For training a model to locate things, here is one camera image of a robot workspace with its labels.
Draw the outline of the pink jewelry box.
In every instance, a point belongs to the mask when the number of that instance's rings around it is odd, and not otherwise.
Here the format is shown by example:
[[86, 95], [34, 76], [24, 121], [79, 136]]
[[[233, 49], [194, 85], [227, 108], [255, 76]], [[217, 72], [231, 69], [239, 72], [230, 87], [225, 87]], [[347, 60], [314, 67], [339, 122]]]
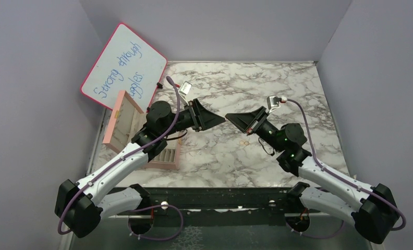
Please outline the pink jewelry box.
[[[119, 91], [102, 143], [118, 154], [131, 142], [145, 122], [145, 112], [126, 91]], [[144, 167], [178, 170], [180, 152], [181, 139], [169, 141], [163, 151]]]

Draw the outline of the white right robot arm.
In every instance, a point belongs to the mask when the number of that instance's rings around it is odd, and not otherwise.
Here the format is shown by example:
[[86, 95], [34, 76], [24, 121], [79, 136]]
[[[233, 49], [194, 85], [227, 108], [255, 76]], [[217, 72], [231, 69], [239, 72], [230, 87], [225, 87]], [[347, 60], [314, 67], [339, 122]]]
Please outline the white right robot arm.
[[319, 191], [307, 184], [296, 184], [286, 198], [291, 211], [319, 210], [354, 226], [370, 242], [384, 242], [400, 218], [389, 187], [357, 181], [322, 163], [303, 148], [307, 138], [300, 124], [287, 123], [278, 129], [268, 121], [265, 107], [252, 112], [228, 113], [225, 117], [241, 132], [256, 134], [279, 152], [276, 160], [284, 171], [323, 188]]

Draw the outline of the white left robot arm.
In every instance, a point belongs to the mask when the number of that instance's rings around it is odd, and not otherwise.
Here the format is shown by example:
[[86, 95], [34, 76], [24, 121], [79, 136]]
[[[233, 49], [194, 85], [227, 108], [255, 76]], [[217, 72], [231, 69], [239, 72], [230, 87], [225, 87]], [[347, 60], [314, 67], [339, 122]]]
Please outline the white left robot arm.
[[76, 182], [65, 180], [58, 188], [55, 214], [59, 218], [58, 233], [74, 233], [82, 238], [92, 232], [103, 216], [123, 209], [118, 203], [120, 192], [109, 192], [136, 169], [146, 165], [167, 146], [166, 136], [192, 128], [205, 131], [225, 122], [225, 118], [203, 107], [197, 99], [172, 112], [166, 101], [157, 101], [146, 114], [146, 122], [131, 142], [111, 161], [90, 176]]

